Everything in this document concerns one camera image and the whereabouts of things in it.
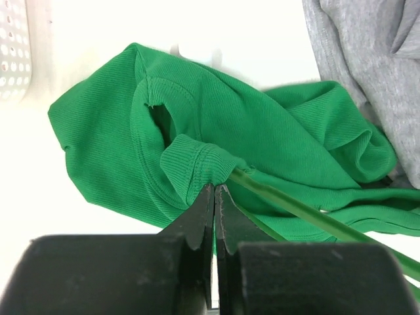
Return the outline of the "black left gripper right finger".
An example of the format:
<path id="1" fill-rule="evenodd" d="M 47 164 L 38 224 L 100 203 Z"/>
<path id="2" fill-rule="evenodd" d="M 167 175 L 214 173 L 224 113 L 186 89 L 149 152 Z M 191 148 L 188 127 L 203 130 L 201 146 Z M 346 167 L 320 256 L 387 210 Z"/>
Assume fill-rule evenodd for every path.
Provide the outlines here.
<path id="1" fill-rule="evenodd" d="M 374 243 L 279 241 L 215 190 L 221 314 L 418 314 L 391 252 Z"/>

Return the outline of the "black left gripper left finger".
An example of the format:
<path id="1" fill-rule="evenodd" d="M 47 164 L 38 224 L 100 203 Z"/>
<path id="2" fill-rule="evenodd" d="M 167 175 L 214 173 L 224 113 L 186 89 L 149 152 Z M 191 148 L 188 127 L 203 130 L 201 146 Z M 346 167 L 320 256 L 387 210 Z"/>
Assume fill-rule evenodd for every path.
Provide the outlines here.
<path id="1" fill-rule="evenodd" d="M 205 314 L 211 308 L 213 185 L 158 234 L 34 240 L 2 314 Z"/>

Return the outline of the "green tank top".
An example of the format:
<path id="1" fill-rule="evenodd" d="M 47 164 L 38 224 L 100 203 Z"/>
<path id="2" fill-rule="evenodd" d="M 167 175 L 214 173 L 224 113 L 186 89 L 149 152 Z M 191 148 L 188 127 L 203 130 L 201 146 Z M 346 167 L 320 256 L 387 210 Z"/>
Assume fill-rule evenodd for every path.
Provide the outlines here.
<path id="1" fill-rule="evenodd" d="M 211 183 L 290 241 L 331 240 L 233 182 L 239 169 L 360 232 L 419 235 L 419 191 L 385 186 L 394 149 L 334 81 L 258 91 L 133 43 L 48 115 L 83 197 L 160 228 Z"/>

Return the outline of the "green hanger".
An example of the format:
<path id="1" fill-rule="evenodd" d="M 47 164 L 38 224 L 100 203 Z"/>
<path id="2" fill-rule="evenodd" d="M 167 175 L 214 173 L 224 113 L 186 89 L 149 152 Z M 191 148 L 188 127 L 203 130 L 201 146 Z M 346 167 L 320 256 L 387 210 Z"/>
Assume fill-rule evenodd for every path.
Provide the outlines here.
<path id="1" fill-rule="evenodd" d="M 320 171 L 237 164 L 220 178 L 242 207 L 287 240 L 372 242 L 368 232 L 419 236 L 419 191 L 364 188 L 337 163 Z"/>

